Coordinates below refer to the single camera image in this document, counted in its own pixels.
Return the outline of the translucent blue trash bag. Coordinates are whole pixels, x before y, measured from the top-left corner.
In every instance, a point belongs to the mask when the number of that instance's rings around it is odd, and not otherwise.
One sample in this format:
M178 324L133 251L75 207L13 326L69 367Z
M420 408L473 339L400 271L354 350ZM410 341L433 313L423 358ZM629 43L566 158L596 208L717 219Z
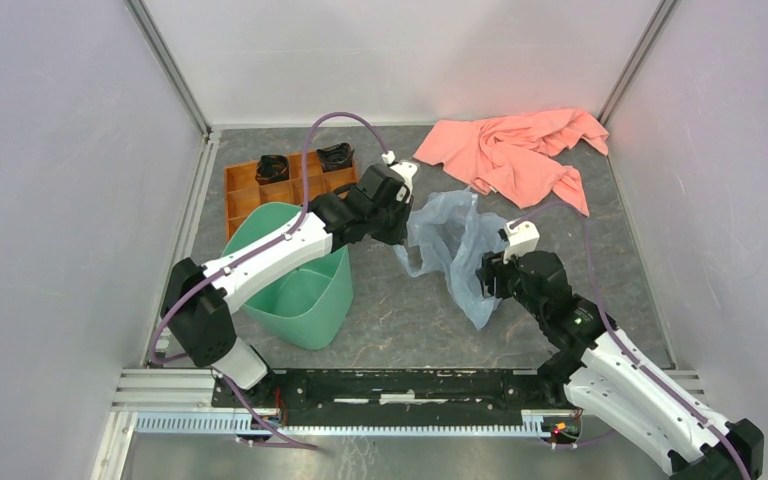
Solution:
M441 273L454 303L481 330L500 300L484 295L477 270L484 254L507 246L499 235L504 224L495 213L480 213L478 194L469 189L434 192L410 214L407 239L393 250L413 278Z

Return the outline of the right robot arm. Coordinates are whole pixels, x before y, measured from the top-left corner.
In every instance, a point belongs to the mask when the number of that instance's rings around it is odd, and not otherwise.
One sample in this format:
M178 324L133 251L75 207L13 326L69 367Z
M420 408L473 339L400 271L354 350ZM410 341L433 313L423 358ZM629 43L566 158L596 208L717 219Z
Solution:
M661 370L595 302L574 293L556 254L486 253L476 275L485 295L515 300L556 347L538 370L545 405L599 418L672 479L762 475L760 428L729 420Z

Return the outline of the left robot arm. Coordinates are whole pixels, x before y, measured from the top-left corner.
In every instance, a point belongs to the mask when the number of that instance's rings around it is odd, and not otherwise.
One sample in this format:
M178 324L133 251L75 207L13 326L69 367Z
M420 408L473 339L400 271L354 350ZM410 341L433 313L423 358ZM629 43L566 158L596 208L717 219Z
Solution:
M268 364L239 338L233 313L280 277L349 244L366 237L402 243L418 170L411 161L375 164L356 183L315 197L307 209L234 253L203 265L178 261L158 328L171 331L195 366L233 381L248 406L266 405L274 394Z

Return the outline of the green plastic trash bin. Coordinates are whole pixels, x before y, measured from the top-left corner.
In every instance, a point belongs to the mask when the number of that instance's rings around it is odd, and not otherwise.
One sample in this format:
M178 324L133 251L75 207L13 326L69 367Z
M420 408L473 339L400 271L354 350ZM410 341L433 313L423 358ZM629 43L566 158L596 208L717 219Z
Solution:
M222 251L234 254L283 223L301 208L266 203L242 221ZM344 247L279 278L251 297L240 311L270 334L307 350L326 347L336 336L353 301L349 250Z

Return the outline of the pink cloth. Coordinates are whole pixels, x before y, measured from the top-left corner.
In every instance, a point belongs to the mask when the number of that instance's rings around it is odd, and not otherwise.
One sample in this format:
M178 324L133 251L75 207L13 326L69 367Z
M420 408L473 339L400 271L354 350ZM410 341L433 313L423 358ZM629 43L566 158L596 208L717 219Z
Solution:
M581 173L555 157L581 140L606 156L608 137L608 130L593 115L577 108L440 120L413 158L441 166L481 194L496 192L520 209L554 194L589 216Z

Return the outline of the orange compartment tray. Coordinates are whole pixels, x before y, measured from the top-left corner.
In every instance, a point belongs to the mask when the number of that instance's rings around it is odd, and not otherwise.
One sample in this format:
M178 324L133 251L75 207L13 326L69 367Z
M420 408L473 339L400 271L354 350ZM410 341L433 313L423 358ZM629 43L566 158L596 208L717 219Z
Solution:
M257 181L258 159L224 168L225 233L229 241L243 222L256 208L265 203L280 202L301 205L303 202L302 154L287 155L288 168L285 179L260 184ZM333 191L359 179L358 164L352 159L348 167L324 170L315 150L308 152L307 174L308 199Z

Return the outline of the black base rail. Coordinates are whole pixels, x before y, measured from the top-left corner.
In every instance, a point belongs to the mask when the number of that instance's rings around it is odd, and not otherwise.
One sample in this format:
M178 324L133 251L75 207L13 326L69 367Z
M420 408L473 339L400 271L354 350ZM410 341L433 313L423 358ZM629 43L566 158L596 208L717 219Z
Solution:
M243 396L287 427L502 427L524 410L574 408L561 386L516 369L289 368Z

